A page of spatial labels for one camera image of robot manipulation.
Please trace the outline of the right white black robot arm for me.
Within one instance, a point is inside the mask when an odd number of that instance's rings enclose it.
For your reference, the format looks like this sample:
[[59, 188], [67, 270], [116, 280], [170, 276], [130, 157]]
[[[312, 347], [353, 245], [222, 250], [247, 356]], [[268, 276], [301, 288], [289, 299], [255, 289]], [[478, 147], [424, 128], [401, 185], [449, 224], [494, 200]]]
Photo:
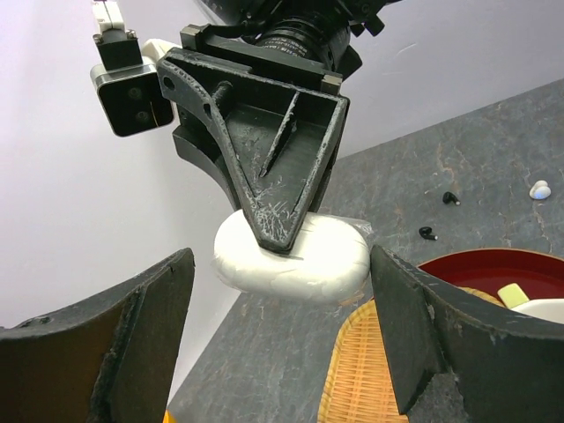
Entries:
[[242, 212], [258, 245], [286, 255], [319, 209], [362, 61], [351, 39], [379, 34], [382, 1], [209, 1], [216, 24], [185, 26], [157, 64], [175, 104], [178, 155]]

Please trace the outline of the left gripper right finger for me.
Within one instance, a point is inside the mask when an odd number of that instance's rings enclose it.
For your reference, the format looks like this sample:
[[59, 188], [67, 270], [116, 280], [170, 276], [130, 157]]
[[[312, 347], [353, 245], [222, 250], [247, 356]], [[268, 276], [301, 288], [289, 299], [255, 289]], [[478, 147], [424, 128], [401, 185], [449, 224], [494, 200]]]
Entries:
[[375, 245], [397, 409], [421, 422], [561, 422], [563, 327], [484, 301]]

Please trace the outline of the white earbud charging case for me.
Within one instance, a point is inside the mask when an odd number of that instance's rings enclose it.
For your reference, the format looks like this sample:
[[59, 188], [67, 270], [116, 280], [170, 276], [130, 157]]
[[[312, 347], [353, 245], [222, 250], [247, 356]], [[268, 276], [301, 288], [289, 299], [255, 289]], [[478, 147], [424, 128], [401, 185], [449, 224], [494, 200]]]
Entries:
[[372, 234], [365, 220], [310, 212], [290, 254], [282, 256], [260, 248], [237, 211], [216, 233], [212, 267], [226, 286], [242, 293], [347, 305], [363, 296]]

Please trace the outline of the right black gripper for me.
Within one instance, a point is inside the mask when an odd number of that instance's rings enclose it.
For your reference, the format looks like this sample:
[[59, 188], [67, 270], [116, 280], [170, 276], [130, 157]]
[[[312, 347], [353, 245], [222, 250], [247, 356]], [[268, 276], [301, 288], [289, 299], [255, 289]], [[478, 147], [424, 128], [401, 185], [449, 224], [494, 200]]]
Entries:
[[261, 248], [288, 253], [319, 209], [350, 104], [340, 86], [361, 64], [347, 28], [302, 22], [253, 43], [188, 27], [159, 60], [162, 93], [180, 114], [178, 155], [243, 211]]

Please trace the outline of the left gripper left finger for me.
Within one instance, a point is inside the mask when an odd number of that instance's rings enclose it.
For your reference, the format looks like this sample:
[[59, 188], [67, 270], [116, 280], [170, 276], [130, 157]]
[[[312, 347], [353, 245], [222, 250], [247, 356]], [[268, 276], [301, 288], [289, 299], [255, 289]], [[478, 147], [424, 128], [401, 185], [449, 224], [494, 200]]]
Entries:
[[3, 422], [161, 422], [195, 277], [181, 249], [136, 277], [1, 330]]

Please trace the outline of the white earbud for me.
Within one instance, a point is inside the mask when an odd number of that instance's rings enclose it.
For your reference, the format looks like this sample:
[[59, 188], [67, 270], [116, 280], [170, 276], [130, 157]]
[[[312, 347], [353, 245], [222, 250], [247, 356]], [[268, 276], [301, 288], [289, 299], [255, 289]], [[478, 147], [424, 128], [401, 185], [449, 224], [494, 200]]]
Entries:
[[545, 180], [539, 180], [535, 182], [529, 192], [530, 198], [535, 201], [545, 200], [550, 195], [552, 195], [552, 190], [548, 182]]

